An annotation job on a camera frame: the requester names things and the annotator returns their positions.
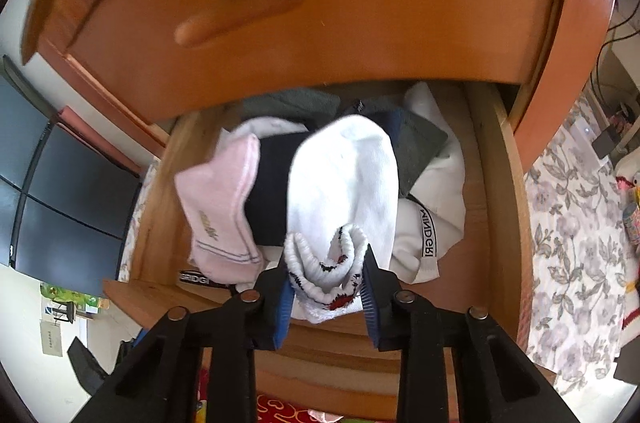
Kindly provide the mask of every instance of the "white wall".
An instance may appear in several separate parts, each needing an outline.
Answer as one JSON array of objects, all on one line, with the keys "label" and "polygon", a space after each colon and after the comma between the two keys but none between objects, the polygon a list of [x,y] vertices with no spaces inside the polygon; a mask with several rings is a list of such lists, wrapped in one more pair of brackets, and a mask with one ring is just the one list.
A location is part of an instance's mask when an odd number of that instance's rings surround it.
[{"label": "white wall", "polygon": [[38,53],[26,66],[21,66],[20,41],[29,2],[30,0],[9,0],[0,13],[0,53],[9,55],[24,77],[57,110],[70,106],[112,145],[140,166],[147,167],[153,158],[151,153],[95,110]]},{"label": "white wall", "polygon": [[79,324],[61,322],[63,356],[40,343],[40,281],[0,265],[0,361],[39,423],[69,423],[89,399],[66,356]]}]

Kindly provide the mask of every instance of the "floral bedsheet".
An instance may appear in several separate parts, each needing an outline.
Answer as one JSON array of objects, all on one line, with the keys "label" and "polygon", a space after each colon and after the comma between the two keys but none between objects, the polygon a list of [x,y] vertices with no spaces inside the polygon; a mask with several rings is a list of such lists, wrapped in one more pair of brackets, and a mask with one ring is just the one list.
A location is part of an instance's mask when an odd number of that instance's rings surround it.
[{"label": "floral bedsheet", "polygon": [[589,172],[568,130],[578,115],[600,132],[581,96],[525,176],[534,252],[527,355],[558,374],[561,395],[612,374],[630,251],[612,165]]}]

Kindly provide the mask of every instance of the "gray cabinet door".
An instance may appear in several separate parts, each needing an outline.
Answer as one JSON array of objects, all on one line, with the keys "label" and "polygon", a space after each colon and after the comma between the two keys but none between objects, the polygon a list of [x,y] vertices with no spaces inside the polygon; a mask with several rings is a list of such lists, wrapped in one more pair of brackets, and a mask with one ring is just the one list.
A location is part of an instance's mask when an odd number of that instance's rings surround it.
[{"label": "gray cabinet door", "polygon": [[122,241],[27,199],[15,269],[81,293],[102,296],[102,279],[115,279]]},{"label": "gray cabinet door", "polygon": [[54,126],[29,195],[87,225],[124,237],[139,180]]},{"label": "gray cabinet door", "polygon": [[0,264],[9,265],[11,234],[20,193],[0,180]]},{"label": "gray cabinet door", "polygon": [[0,78],[0,175],[22,187],[33,152],[49,120]]}]

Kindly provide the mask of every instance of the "open wooden drawer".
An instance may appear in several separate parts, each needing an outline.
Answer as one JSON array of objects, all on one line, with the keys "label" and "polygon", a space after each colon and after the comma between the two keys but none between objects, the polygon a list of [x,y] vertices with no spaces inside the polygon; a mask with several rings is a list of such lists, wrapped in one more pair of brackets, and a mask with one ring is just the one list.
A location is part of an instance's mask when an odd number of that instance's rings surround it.
[{"label": "open wooden drawer", "polygon": [[[440,278],[408,288],[437,307],[489,313],[525,348],[531,305],[529,211],[513,131],[494,84],[431,81],[430,88],[456,133],[465,158],[465,237],[439,262]],[[343,99],[402,93],[412,82],[332,86]],[[133,320],[152,326],[175,305],[191,311],[228,298],[209,298],[176,286],[191,231],[174,188],[176,172],[202,162],[220,127],[237,123],[235,106],[220,105],[183,116],[175,127],[150,191],[131,266],[131,281],[106,281],[107,296]],[[255,355],[257,389],[298,405],[331,413],[389,420],[396,414],[399,353],[379,353],[366,336],[363,313],[314,326],[292,321],[277,353]],[[455,385],[447,358],[450,414]]]}]

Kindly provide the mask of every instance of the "white paper sign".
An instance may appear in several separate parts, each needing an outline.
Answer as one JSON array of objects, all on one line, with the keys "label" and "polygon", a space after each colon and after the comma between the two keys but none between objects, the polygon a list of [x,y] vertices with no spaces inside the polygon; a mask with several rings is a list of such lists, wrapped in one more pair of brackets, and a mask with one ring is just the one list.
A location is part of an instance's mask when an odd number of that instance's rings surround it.
[{"label": "white paper sign", "polygon": [[62,356],[60,326],[41,320],[40,339],[42,340],[42,352],[45,355]]}]

